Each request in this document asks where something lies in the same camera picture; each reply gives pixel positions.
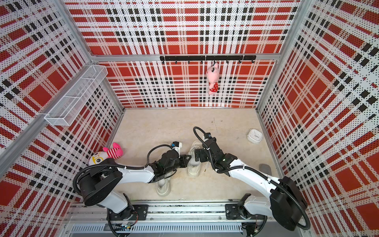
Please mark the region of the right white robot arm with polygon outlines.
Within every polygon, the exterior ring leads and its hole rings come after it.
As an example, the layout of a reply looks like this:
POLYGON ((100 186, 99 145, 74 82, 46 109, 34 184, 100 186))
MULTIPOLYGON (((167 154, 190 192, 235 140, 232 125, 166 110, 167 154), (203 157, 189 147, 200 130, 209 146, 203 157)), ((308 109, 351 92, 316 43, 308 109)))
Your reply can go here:
POLYGON ((311 221, 306 213, 308 204, 291 178, 273 177, 249 167, 236 156, 223 153, 215 138, 204 144, 194 143, 189 155, 194 166, 209 162, 218 174, 238 179, 265 197, 265 200, 259 200, 252 194, 245 194, 231 212, 232 218, 252 219, 254 215, 261 215, 266 218, 273 217, 289 231, 311 228, 311 221))

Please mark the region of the black hook rail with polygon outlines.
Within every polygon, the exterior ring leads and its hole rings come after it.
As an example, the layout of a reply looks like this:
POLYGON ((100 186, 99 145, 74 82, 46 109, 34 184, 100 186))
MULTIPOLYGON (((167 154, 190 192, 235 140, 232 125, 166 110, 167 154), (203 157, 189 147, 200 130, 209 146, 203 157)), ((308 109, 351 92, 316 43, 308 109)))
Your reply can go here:
POLYGON ((179 61, 255 61, 256 55, 195 55, 195 56, 160 56, 161 62, 179 61))

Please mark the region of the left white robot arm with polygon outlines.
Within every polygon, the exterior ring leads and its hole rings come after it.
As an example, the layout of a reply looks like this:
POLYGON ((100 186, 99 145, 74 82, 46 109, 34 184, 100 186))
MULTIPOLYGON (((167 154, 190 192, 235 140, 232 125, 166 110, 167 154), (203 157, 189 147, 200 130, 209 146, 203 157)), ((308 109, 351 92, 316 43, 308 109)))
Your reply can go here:
POLYGON ((126 195, 114 191, 118 184, 160 182, 175 170, 186 168, 190 159, 190 155, 180 155, 174 149, 147 167, 124 166, 113 159, 106 159, 81 170, 74 177, 73 188, 83 197, 86 206, 100 205, 120 213, 129 206, 129 202, 126 195))

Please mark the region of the grey flat object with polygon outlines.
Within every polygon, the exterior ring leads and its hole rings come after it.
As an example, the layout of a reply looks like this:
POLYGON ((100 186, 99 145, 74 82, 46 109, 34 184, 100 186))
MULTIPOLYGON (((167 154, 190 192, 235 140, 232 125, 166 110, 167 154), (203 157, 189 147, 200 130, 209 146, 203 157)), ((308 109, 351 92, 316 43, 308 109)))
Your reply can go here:
POLYGON ((272 176, 271 167, 268 164, 259 164, 259 171, 261 173, 272 176))

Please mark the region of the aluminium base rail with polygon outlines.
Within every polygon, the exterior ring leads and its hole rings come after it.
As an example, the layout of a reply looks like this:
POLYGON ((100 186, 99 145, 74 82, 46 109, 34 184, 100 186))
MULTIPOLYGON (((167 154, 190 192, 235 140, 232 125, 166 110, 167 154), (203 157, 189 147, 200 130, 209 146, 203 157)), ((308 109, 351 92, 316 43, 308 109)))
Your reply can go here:
MULTIPOLYGON (((310 230, 288 231, 273 217, 264 227, 261 217, 252 220, 229 220, 229 207, 236 201, 226 200, 148 200, 135 201, 136 207, 146 205, 142 220, 126 229, 128 221, 113 221, 129 237, 245 237, 253 224, 259 237, 311 237, 310 230)), ((58 234, 60 237, 112 237, 106 220, 106 209, 73 204, 58 234)))

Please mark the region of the pink hanging plush toy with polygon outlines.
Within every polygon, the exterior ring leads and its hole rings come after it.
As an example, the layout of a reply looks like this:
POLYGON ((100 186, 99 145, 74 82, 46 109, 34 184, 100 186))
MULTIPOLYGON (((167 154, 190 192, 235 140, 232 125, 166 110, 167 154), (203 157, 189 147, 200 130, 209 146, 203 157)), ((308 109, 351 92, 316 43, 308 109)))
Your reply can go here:
POLYGON ((209 84, 208 94, 209 95, 215 94, 219 89, 218 81, 220 78, 220 70, 219 70, 218 63, 215 63, 213 66, 207 69, 206 77, 209 84))

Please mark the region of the pink striped plush doll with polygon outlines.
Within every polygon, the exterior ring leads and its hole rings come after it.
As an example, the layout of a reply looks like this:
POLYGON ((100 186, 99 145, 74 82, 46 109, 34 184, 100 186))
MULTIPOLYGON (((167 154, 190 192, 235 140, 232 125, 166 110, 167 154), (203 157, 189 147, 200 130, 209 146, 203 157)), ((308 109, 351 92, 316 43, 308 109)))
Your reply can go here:
POLYGON ((124 152, 118 143, 113 143, 112 148, 103 148, 103 150, 95 153, 88 162, 89 166, 97 165, 106 159, 117 160, 123 156, 124 152))

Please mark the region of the white sneaker one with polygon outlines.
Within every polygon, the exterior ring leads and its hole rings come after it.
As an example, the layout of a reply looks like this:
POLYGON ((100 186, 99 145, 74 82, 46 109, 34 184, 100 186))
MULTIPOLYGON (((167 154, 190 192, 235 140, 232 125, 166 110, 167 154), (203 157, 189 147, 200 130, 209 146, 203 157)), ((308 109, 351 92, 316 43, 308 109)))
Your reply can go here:
POLYGON ((196 140, 193 142, 188 155, 191 156, 188 165, 187 165, 187 174, 191 178, 199 177, 201 169, 202 169, 202 163, 200 160, 196 160, 195 158, 195 151, 197 149, 202 149, 202 143, 199 140, 196 140))
POLYGON ((171 178, 165 178, 156 183, 156 192, 159 196, 167 196, 171 192, 171 178))

